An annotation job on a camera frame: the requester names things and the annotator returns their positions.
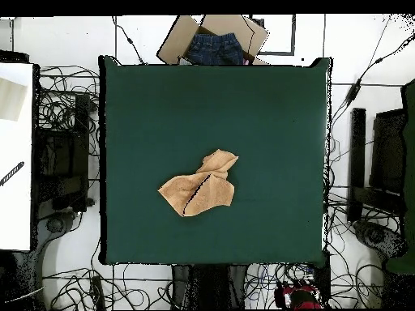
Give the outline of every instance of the green table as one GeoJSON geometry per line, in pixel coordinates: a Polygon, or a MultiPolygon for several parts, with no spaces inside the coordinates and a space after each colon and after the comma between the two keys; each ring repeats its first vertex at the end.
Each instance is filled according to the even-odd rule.
{"type": "Polygon", "coordinates": [[[99,64],[102,262],[321,261],[328,59],[99,64]],[[157,190],[218,148],[239,156],[232,205],[180,217],[157,190]]]}

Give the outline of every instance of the tangled wires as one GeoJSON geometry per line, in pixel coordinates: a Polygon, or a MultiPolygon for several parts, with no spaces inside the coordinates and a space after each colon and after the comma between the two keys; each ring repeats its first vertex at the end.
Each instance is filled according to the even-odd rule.
{"type": "Polygon", "coordinates": [[[102,274],[94,268],[92,262],[99,245],[100,241],[98,241],[96,249],[91,257],[91,268],[79,268],[43,278],[67,280],[65,285],[58,291],[58,294],[50,301],[49,308],[51,310],[97,311],[97,303],[100,296],[105,301],[105,309],[114,309],[115,304],[124,301],[124,303],[132,310],[149,310],[153,309],[154,305],[161,300],[170,306],[180,308],[178,305],[174,304],[171,297],[172,280],[167,280],[167,284],[164,288],[157,288],[159,297],[151,301],[148,292],[145,290],[127,287],[125,273],[130,264],[127,264],[123,270],[122,286],[118,285],[114,278],[104,278],[102,274]],[[92,282],[93,277],[98,277],[102,282],[103,294],[100,295],[99,290],[97,290],[97,287],[92,282]],[[60,300],[65,303],[63,306],[58,305],[60,300]]]}

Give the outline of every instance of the towel fold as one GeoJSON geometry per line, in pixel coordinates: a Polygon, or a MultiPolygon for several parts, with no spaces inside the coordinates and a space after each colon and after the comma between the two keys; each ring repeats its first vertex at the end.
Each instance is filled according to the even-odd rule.
{"type": "Polygon", "coordinates": [[[183,217],[198,215],[219,205],[228,207],[234,188],[226,178],[228,169],[237,159],[231,152],[218,149],[203,159],[196,174],[174,177],[162,185],[159,192],[183,217]]]}

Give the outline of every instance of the jeans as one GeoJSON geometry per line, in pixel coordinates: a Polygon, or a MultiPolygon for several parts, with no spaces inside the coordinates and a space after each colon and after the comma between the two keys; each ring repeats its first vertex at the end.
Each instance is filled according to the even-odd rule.
{"type": "Polygon", "coordinates": [[[242,47],[234,33],[223,36],[196,34],[186,55],[198,65],[242,65],[242,47]]]}

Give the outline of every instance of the floor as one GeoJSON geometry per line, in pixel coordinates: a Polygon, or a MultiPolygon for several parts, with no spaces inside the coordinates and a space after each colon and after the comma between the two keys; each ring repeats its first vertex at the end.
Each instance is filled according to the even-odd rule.
{"type": "MultiPolygon", "coordinates": [[[[265,27],[270,32],[264,50],[289,51],[291,16],[255,15],[265,18],[265,27]]],[[[294,56],[261,56],[265,62],[277,65],[308,66],[316,58],[332,57],[332,111],[342,103],[350,84],[355,82],[370,64],[379,38],[387,23],[373,61],[396,48],[409,37],[414,30],[413,21],[400,15],[296,15],[295,54],[294,56]]],[[[174,21],[173,16],[123,16],[117,17],[117,23],[125,29],[134,41],[142,59],[147,63],[160,63],[156,57],[165,36],[174,21]]],[[[122,64],[138,64],[138,58],[132,46],[126,41],[120,29],[116,30],[111,17],[54,17],[54,18],[17,18],[13,24],[9,20],[0,20],[0,49],[14,50],[29,54],[30,61],[47,66],[64,66],[63,70],[73,73],[82,66],[98,73],[97,58],[101,54],[115,56],[122,64]]],[[[400,87],[415,78],[415,43],[390,56],[370,69],[362,80],[362,89],[350,108],[340,117],[333,130],[334,137],[340,142],[340,150],[333,156],[345,153],[349,149],[349,110],[353,107],[366,108],[366,140],[372,138],[373,119],[376,113],[402,107],[400,87]]],[[[43,78],[42,83],[50,83],[43,78]]],[[[91,79],[71,80],[72,86],[87,87],[91,79]]],[[[369,179],[371,145],[366,146],[366,184],[369,179]]],[[[332,165],[336,175],[334,185],[347,185],[347,153],[332,165]]],[[[98,161],[90,156],[90,178],[96,178],[98,161]]],[[[83,215],[82,223],[75,231],[52,242],[46,251],[43,265],[46,304],[58,294],[72,275],[82,275],[81,271],[65,272],[90,267],[91,264],[104,278],[114,279],[121,289],[144,290],[151,301],[159,299],[158,288],[164,288],[171,279],[170,266],[117,265],[102,266],[97,261],[97,243],[100,238],[99,181],[93,183],[89,197],[96,205],[83,215]]],[[[335,189],[336,194],[345,197],[346,189],[335,189]]],[[[344,215],[337,214],[335,224],[339,224],[332,233],[332,294],[331,304],[336,307],[353,307],[357,290],[354,275],[357,269],[367,263],[379,264],[377,255],[360,244],[356,237],[340,224],[345,222],[344,215]]],[[[276,266],[250,266],[250,274],[261,275],[262,283],[273,277],[276,266]]],[[[365,284],[382,288],[382,275],[374,268],[364,268],[359,278],[365,284]]],[[[110,294],[112,286],[103,284],[104,292],[110,294]]],[[[246,299],[248,309],[273,309],[271,301],[271,283],[262,291],[255,291],[246,299]]],[[[136,309],[148,307],[147,297],[142,292],[129,295],[136,309]]],[[[70,305],[68,296],[58,298],[55,308],[70,305]]],[[[370,302],[359,302],[357,307],[378,307],[379,299],[371,297],[370,302]]],[[[126,300],[113,304],[114,309],[131,309],[126,300]]],[[[169,305],[160,300],[151,309],[168,309],[169,305]]]]}

